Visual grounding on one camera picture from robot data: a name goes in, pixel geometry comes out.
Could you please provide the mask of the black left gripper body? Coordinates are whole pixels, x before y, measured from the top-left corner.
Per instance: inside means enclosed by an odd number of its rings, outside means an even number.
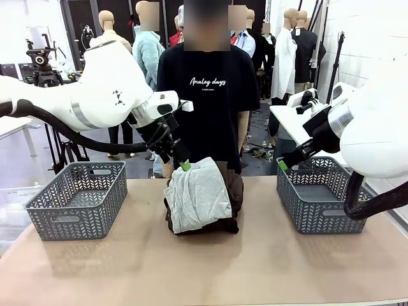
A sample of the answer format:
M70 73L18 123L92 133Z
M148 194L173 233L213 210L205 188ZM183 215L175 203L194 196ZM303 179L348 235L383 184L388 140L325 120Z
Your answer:
M167 163L173 156L176 139L172 133L177 127L174 116L165 115L144 127L140 127L139 134L146 147L159 155L163 163Z

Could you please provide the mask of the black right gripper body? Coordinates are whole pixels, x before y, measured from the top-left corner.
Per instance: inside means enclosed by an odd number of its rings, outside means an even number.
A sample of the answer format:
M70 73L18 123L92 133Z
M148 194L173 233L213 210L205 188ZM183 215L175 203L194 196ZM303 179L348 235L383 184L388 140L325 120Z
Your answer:
M298 146L301 156L314 156L325 151L334 154L340 151L340 139L330 127L328 114L331 107L320 110L303 124L310 139Z

